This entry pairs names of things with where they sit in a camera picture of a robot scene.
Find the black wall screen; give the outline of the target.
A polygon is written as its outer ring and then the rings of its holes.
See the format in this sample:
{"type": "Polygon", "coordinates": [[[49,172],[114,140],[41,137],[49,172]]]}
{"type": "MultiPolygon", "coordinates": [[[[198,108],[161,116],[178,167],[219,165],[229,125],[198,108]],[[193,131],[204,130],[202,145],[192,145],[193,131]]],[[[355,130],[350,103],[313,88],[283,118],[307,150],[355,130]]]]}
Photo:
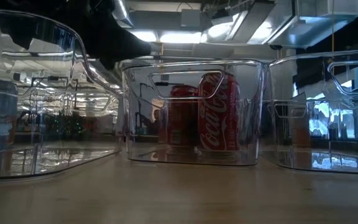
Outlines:
{"type": "Polygon", "coordinates": [[[297,88],[318,83],[324,79],[324,60],[322,58],[304,58],[296,61],[296,74],[293,83],[297,88]]]}

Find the red Coca-Cola can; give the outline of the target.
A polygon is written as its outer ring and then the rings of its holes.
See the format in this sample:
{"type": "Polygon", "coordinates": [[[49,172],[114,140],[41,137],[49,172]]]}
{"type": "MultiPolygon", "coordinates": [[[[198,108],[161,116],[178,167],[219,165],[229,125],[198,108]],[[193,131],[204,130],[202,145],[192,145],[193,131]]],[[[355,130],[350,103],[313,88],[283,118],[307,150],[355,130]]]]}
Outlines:
{"type": "Polygon", "coordinates": [[[192,151],[198,135],[198,89],[175,85],[170,91],[167,116],[167,142],[173,150],[192,151]]]}
{"type": "Polygon", "coordinates": [[[234,152],[239,146],[239,85],[230,73],[210,72],[198,87],[198,149],[234,152]]]}

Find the grey ceiling junction box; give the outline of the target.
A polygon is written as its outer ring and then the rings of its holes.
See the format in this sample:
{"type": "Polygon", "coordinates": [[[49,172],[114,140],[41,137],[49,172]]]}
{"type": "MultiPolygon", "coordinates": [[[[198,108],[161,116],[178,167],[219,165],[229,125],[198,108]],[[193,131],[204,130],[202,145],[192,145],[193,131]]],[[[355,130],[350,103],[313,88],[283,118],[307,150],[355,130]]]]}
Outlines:
{"type": "Polygon", "coordinates": [[[197,9],[181,10],[181,26],[189,28],[199,28],[200,12],[197,9]]]}

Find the person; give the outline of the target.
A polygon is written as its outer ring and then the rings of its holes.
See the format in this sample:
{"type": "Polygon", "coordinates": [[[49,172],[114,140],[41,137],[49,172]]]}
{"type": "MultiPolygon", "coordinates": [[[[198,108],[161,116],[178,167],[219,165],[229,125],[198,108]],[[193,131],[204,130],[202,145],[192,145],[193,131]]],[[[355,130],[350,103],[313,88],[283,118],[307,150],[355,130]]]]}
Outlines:
{"type": "Polygon", "coordinates": [[[154,121],[149,126],[150,134],[157,135],[160,127],[160,110],[154,111],[154,121]]]}

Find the ceiling light panel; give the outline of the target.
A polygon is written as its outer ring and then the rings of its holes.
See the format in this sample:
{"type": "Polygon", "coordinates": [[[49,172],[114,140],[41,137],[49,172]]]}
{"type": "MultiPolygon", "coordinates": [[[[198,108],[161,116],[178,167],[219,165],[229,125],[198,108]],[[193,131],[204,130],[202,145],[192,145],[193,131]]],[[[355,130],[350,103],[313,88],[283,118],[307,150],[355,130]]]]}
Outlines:
{"type": "Polygon", "coordinates": [[[200,40],[200,32],[166,32],[160,37],[161,42],[169,44],[198,44],[200,40]]]}
{"type": "Polygon", "coordinates": [[[156,42],[158,41],[157,35],[154,31],[150,30],[130,30],[131,34],[135,35],[138,39],[145,42],[156,42]]]}

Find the clear plastic bin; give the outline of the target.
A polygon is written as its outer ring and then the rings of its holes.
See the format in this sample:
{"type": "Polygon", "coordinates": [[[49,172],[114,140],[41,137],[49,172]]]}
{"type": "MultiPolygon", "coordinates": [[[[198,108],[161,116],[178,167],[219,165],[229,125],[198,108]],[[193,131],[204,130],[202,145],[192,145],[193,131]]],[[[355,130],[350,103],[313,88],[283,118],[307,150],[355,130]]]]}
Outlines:
{"type": "Polygon", "coordinates": [[[301,54],[267,66],[262,105],[260,154],[299,170],[358,174],[358,50],[301,54]],[[296,61],[324,60],[324,79],[297,88],[296,61]],[[310,147],[292,143],[291,111],[305,107],[310,147]]]}
{"type": "Polygon", "coordinates": [[[262,62],[130,65],[122,74],[129,159],[219,166],[257,163],[262,62]]]}
{"type": "MultiPolygon", "coordinates": [[[[0,12],[0,19],[18,19],[0,12]]],[[[31,18],[25,49],[0,28],[0,80],[17,85],[14,142],[0,151],[0,179],[54,174],[115,154],[121,89],[71,29],[31,18]]]]}

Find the grey ceiling pipe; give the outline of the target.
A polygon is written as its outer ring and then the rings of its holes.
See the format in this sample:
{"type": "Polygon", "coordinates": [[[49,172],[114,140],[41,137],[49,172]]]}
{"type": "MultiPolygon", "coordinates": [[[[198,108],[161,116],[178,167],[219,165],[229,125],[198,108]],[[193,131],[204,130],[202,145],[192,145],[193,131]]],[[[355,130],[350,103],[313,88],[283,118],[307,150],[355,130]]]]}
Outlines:
{"type": "Polygon", "coordinates": [[[144,60],[158,60],[163,62],[195,62],[195,61],[215,61],[215,60],[256,60],[263,63],[273,62],[274,58],[255,58],[255,57],[202,57],[202,56],[175,56],[175,55],[149,55],[143,57],[144,60]]]}

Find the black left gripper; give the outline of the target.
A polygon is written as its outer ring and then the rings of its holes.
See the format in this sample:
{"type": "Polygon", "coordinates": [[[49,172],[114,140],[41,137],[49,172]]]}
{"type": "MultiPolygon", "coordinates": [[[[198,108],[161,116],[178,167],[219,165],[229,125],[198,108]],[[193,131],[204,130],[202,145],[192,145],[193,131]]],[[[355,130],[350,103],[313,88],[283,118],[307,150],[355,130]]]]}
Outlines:
{"type": "Polygon", "coordinates": [[[81,38],[89,56],[98,58],[106,69],[114,68],[116,62],[151,53],[148,42],[121,29],[112,14],[114,10],[114,0],[85,0],[85,33],[81,38]]]}

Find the black background rig frame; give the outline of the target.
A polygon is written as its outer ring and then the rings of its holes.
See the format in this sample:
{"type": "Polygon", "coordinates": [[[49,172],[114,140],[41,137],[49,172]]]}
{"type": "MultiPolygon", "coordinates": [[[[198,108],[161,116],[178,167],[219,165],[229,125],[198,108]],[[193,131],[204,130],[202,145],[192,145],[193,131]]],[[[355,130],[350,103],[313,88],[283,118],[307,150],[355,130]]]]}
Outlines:
{"type": "Polygon", "coordinates": [[[158,136],[150,134],[149,126],[154,121],[154,111],[160,110],[163,106],[167,105],[163,100],[159,100],[156,98],[152,99],[144,99],[143,98],[143,89],[151,89],[154,90],[154,88],[151,85],[148,85],[146,83],[140,83],[139,84],[139,97],[138,97],[138,111],[135,113],[136,118],[136,133],[140,135],[146,135],[146,136],[158,136]]]}

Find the round silver duct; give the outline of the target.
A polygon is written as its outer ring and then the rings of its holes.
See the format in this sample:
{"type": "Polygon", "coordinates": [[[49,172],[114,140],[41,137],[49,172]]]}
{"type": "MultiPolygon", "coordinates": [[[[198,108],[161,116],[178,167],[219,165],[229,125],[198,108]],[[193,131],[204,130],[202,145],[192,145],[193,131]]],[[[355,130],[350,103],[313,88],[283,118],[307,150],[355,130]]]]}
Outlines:
{"type": "Polygon", "coordinates": [[[126,0],[112,0],[114,9],[112,15],[116,20],[119,20],[129,27],[133,27],[133,23],[129,17],[129,11],[126,6],[126,0]]]}

